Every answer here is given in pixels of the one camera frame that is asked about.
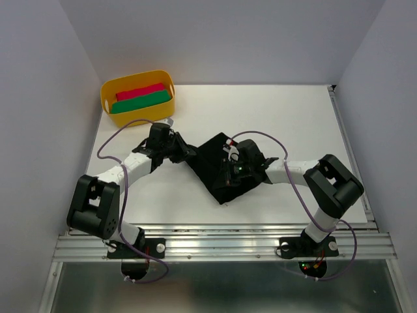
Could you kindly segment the black t-shirt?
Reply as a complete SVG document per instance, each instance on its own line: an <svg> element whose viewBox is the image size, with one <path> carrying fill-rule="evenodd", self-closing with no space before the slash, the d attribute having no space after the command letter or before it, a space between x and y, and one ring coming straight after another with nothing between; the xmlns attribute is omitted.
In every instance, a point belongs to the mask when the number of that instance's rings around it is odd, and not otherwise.
<svg viewBox="0 0 417 313"><path fill-rule="evenodd" d="M229 156L224 149L229 139L223 132L218 133L199 147L193 147L197 155L187 161L189 167L219 204L230 202L260 185L253 179L244 179L240 186L221 186L222 160L224 158L238 160L238 150L233 156Z"/></svg>

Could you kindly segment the yellow plastic basket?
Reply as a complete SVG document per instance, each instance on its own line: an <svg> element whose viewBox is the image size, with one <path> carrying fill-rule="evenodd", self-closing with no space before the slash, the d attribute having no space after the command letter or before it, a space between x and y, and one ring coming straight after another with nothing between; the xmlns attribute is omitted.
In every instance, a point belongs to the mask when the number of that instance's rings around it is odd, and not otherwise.
<svg viewBox="0 0 417 313"><path fill-rule="evenodd" d="M130 112L110 113L112 105L118 102L117 93L157 83L162 83L165 86L165 90L171 96L170 101ZM175 89L170 75L164 70L142 72L110 80L101 87L100 98L102 109L119 128L136 119L162 120L171 117L175 111Z"/></svg>

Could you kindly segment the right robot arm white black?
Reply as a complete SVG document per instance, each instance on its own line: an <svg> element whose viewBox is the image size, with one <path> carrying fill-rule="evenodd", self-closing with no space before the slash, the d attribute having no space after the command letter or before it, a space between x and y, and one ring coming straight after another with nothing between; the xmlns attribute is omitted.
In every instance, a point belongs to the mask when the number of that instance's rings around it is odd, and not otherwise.
<svg viewBox="0 0 417 313"><path fill-rule="evenodd" d="M362 183L334 155L325 155L319 160L291 161L278 158L251 160L232 154L222 160L215 188L237 188L246 178L270 185L288 183L298 198L296 187L306 186L317 202L315 214L308 213L310 223L298 237L281 239L278 254L284 259L313 257L330 251L337 256L336 242L330 234L346 211L364 193Z"/></svg>

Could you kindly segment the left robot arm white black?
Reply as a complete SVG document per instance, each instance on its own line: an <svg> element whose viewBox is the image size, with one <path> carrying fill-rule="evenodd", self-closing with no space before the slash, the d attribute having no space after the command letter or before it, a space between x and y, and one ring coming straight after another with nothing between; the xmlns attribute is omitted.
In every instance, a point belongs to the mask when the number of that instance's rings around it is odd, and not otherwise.
<svg viewBox="0 0 417 313"><path fill-rule="evenodd" d="M144 254L145 232L140 227L123 220L120 196L140 178L152 173L165 159L178 164L195 156L195 151L185 143L178 132L150 135L111 169L96 176L82 175L75 187L66 223L105 241L116 241L131 257Z"/></svg>

